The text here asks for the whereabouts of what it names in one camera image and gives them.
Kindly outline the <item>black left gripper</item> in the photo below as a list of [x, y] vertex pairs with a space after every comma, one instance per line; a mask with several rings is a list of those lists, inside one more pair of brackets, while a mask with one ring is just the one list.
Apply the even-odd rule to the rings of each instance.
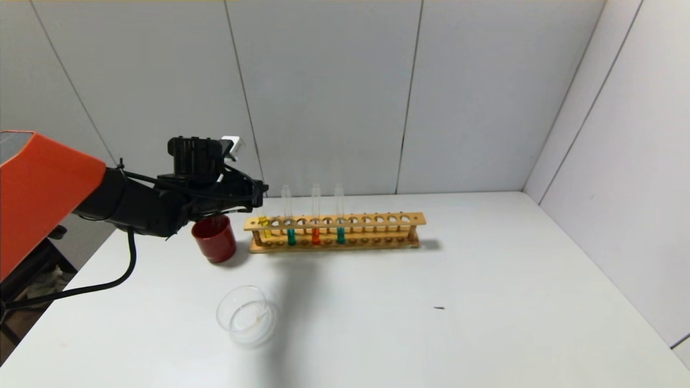
[[222, 186], [236, 206], [248, 209], [246, 213], [250, 213], [252, 209], [261, 208], [264, 192], [269, 190], [268, 184], [240, 170], [224, 170]]

